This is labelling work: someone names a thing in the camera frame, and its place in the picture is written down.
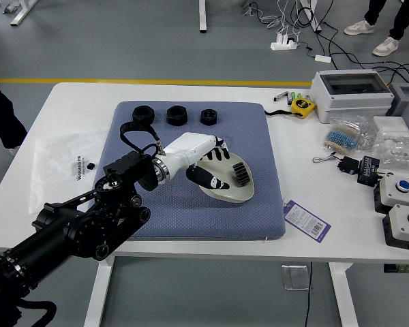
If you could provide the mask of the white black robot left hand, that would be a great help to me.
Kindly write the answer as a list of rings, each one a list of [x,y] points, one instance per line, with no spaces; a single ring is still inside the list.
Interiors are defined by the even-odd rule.
[[[153,159],[158,183],[165,184],[178,171],[185,170],[190,181],[205,189],[229,189],[228,183],[197,166],[204,156],[221,161],[229,159],[230,153],[224,140],[216,136],[191,132],[182,134]]]

